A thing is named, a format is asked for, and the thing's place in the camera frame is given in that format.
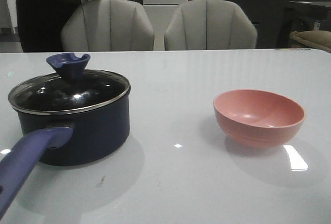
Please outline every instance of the blue handle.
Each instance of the blue handle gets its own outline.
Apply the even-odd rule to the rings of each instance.
[[[0,161],[0,220],[46,148],[67,143],[73,130],[53,127],[28,133]]]
[[[88,54],[76,57],[73,52],[67,52],[50,56],[46,61],[61,78],[72,82],[82,75],[90,57]]]

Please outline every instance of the cushion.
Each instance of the cushion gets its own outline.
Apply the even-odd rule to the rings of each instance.
[[[304,47],[315,48],[331,53],[331,32],[329,31],[294,31],[290,38]]]

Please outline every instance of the glossy table surface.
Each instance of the glossy table surface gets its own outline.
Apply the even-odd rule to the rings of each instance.
[[[38,163],[1,223],[331,223],[331,54],[89,54],[88,69],[118,72],[131,83],[129,138],[91,164]],[[9,91],[52,73],[49,55],[0,54],[0,151],[22,137]],[[301,130],[285,146],[265,150],[228,138],[216,122],[213,98],[238,88],[296,100],[307,112]]]

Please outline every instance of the pan handle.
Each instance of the pan handle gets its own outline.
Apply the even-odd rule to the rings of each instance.
[[[63,146],[72,133],[68,127],[30,132],[0,161],[0,220],[46,148]]]

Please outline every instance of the pink bowl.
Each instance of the pink bowl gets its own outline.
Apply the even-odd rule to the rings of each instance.
[[[214,110],[219,126],[229,137],[259,148],[288,142],[306,117],[305,110],[295,101],[254,89],[218,95],[214,99]]]

